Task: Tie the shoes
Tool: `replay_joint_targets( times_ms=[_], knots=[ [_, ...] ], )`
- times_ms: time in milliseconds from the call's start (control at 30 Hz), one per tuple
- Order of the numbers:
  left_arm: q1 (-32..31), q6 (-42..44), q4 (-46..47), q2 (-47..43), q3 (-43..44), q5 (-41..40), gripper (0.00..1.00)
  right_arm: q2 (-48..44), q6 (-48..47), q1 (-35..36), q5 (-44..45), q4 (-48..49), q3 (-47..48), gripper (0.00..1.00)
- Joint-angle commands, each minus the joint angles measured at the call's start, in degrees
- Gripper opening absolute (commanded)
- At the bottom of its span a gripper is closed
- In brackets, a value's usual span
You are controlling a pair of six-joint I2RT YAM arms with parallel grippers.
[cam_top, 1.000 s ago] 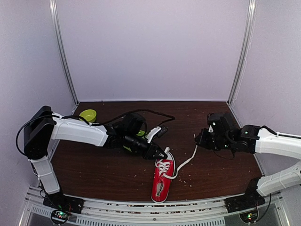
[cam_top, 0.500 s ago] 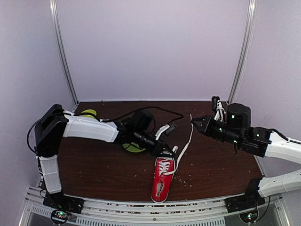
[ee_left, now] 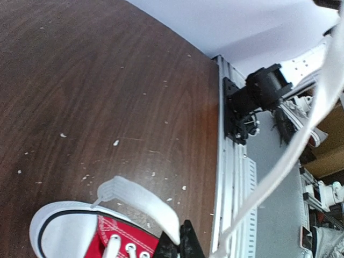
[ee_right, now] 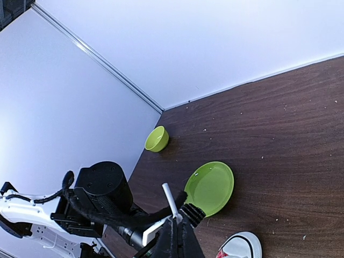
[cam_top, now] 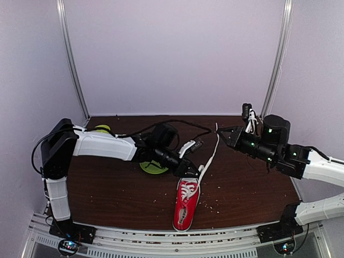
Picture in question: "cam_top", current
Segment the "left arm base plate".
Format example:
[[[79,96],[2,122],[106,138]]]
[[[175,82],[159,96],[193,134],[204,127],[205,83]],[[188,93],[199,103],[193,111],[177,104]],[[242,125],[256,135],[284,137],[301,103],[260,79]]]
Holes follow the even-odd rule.
[[[49,229],[50,235],[87,244],[93,243],[95,233],[94,227],[77,224],[69,220],[53,221]]]

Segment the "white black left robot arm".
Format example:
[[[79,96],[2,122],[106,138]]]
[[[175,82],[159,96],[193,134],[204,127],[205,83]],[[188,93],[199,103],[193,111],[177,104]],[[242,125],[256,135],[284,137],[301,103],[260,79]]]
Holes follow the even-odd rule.
[[[178,131],[169,123],[158,123],[147,134],[117,135],[106,127],[86,129],[75,126],[70,119],[62,119],[42,141],[42,168],[47,198],[55,225],[61,233],[76,231],[71,218],[67,175],[74,156],[100,156],[137,163],[161,166],[179,177],[173,227],[186,231],[191,227],[200,195],[200,170],[186,153],[196,142],[190,140],[179,152],[169,149]]]

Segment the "white shoelace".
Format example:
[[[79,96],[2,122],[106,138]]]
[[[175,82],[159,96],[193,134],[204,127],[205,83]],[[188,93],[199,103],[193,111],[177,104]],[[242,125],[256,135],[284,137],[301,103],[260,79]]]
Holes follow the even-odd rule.
[[[214,159],[216,152],[217,152],[217,149],[218,149],[218,145],[219,145],[219,141],[220,141],[220,136],[217,133],[218,128],[219,128],[218,123],[215,122],[215,133],[217,136],[217,141],[216,141],[213,153],[210,156],[210,158],[208,159],[207,163],[205,165],[201,164],[199,166],[198,173],[196,175],[197,177],[183,177],[178,182],[178,188],[177,189],[181,190],[181,201],[182,201],[182,203],[186,203],[196,193],[200,193],[201,181],[202,181],[205,173],[209,169],[210,165],[212,164],[213,159]]]

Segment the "red canvas sneaker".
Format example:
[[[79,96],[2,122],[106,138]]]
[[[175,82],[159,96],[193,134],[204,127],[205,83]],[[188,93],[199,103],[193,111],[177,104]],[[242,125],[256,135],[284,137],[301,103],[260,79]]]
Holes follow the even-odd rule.
[[[197,178],[179,180],[173,220],[176,231],[185,232],[191,227],[199,197],[200,186]]]

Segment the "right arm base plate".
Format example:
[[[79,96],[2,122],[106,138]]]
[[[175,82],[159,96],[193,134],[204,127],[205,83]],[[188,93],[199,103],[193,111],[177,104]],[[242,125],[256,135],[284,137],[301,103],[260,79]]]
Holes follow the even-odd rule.
[[[303,227],[298,225],[295,221],[279,221],[276,223],[259,226],[256,230],[260,239],[260,243],[291,238],[295,234],[303,233]]]

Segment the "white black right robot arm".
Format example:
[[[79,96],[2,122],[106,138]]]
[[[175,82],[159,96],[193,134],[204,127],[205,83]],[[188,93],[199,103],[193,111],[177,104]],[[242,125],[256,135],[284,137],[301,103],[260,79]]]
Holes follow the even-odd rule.
[[[245,132],[241,126],[220,128],[217,133],[229,148],[260,159],[268,168],[284,175],[343,186],[343,161],[329,157],[312,146],[289,144],[286,128],[264,128],[260,136]],[[315,202],[287,205],[280,222],[303,226],[342,216],[343,194],[339,194]]]

